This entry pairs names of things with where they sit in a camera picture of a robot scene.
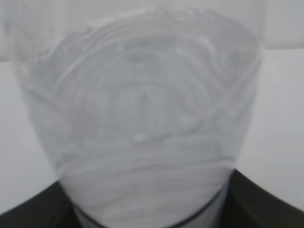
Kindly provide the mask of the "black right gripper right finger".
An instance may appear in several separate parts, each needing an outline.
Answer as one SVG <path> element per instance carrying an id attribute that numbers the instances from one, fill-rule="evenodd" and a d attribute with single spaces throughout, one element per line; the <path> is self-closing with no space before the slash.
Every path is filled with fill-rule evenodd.
<path id="1" fill-rule="evenodd" d="M 219 227 L 304 228 L 304 212 L 273 196 L 234 170 Z"/>

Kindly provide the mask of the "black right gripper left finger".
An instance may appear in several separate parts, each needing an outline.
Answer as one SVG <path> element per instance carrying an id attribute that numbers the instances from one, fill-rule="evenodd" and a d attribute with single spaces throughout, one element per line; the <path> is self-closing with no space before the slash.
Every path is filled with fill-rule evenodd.
<path id="1" fill-rule="evenodd" d="M 2 228 L 80 228 L 59 182 L 0 215 Z"/>

